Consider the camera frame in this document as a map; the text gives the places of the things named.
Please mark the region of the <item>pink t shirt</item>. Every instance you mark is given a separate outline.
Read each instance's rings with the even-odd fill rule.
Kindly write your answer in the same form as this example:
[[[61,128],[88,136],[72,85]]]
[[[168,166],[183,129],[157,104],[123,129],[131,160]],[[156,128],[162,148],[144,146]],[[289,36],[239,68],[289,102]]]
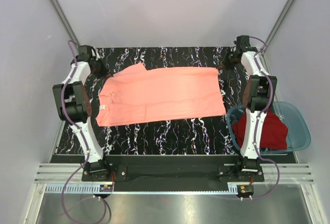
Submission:
[[[142,63],[109,77],[99,94],[100,127],[163,120],[223,116],[218,70],[168,67],[147,70]]]

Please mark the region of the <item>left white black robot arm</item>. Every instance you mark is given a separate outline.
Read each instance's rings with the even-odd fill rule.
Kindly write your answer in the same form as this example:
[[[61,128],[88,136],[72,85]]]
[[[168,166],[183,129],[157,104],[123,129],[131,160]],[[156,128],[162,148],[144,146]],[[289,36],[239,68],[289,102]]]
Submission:
[[[61,84],[54,85],[52,91],[59,118],[69,124],[83,149],[82,180],[105,181],[111,177],[111,168],[92,128],[92,108],[85,89],[91,74],[104,77],[107,71],[96,49],[81,45],[68,76]]]

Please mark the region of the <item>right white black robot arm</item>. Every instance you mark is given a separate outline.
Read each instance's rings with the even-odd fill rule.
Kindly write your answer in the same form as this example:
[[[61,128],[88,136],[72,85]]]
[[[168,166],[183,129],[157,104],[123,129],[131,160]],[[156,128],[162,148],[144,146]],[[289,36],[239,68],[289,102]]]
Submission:
[[[262,128],[273,103],[277,78],[261,64],[260,52],[229,51],[220,68],[229,69],[238,63],[244,66],[249,79],[242,101],[246,113],[244,140],[233,174],[238,180],[245,181],[262,174],[260,162],[265,161],[260,155]]]

